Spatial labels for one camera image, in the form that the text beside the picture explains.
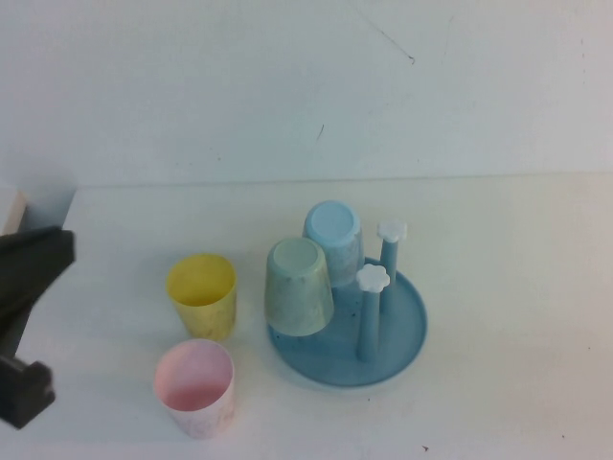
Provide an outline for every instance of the table surface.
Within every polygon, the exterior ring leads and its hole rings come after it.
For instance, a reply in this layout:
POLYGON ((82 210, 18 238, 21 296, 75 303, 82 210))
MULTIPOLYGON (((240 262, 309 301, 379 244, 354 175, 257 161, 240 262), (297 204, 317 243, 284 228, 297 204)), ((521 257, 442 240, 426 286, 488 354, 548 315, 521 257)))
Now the table surface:
POLYGON ((0 235, 14 233, 26 211, 25 197, 11 188, 0 188, 0 235))
POLYGON ((0 457, 46 459, 613 458, 613 176, 557 175, 79 190, 65 227, 78 261, 40 299, 18 355, 49 364, 57 401, 0 457), (376 223, 405 219, 398 269, 429 333, 399 376, 362 389, 289 369, 265 332, 265 256, 338 198, 376 223), (238 271, 237 417, 187 438, 151 389, 188 338, 170 266, 201 251, 238 271))

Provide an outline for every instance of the upside-down cup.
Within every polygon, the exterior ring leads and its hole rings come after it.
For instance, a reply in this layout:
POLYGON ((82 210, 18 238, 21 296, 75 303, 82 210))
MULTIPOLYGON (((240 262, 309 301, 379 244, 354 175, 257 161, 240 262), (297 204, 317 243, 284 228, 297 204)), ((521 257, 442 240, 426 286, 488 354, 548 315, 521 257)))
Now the upside-down cup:
POLYGON ((279 241, 268 253, 264 292, 266 321, 277 332, 311 335, 334 314, 326 256, 307 238, 279 241))
POLYGON ((153 388, 186 434, 210 439, 234 417, 234 373, 232 358, 221 345, 195 338, 162 356, 153 388))
POLYGON ((324 201, 313 206, 306 216, 303 236, 324 250, 333 288, 355 281, 364 266, 364 247, 360 217, 349 204, 324 201))

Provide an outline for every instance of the plastic cup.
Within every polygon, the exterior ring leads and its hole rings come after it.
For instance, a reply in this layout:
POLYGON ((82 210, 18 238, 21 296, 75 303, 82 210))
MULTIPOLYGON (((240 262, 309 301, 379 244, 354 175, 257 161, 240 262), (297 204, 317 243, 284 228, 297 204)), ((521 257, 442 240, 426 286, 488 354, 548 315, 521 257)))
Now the plastic cup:
POLYGON ((162 356, 153 389, 186 434, 209 439, 234 417, 234 373, 232 358, 221 345, 195 338, 162 356))
POLYGON ((279 333, 302 336, 324 329, 334 313, 326 256, 306 238, 275 244, 266 264, 266 321, 279 333))
POLYGON ((222 340, 237 319, 237 274, 217 254, 183 259, 169 272, 166 290, 192 337, 222 340))
POLYGON ((316 204, 306 216, 303 236, 324 249, 333 288, 355 281, 364 266, 364 247, 360 217, 350 205, 342 201, 316 204))

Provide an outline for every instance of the blue tray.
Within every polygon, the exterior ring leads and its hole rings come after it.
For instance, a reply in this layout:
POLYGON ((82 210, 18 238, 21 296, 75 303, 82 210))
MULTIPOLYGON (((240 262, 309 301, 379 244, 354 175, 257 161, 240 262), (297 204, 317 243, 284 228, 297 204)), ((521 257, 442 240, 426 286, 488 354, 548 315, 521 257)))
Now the blue tray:
MULTIPOLYGON (((370 258, 366 263, 380 265, 370 258)), ((397 273, 393 289, 394 304, 380 316, 379 352, 373 362, 362 362, 355 354, 362 307, 356 284, 332 291, 334 316, 322 331, 294 337, 268 326, 272 344, 289 366, 322 383, 362 386, 389 379, 415 359, 427 331, 425 306, 409 280, 397 273)))

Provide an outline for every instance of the flower-shaped cap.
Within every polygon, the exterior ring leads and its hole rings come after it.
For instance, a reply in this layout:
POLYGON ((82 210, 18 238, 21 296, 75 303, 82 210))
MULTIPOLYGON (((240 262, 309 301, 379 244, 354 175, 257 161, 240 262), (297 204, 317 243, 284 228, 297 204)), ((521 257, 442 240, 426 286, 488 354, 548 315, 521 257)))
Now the flower-shaped cap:
POLYGON ((383 220, 376 227, 376 233, 386 242, 398 242, 406 238, 407 226, 400 220, 383 220))
POLYGON ((390 277, 381 265, 365 264, 364 268, 357 272, 357 283, 361 290, 379 293, 390 284, 390 277))

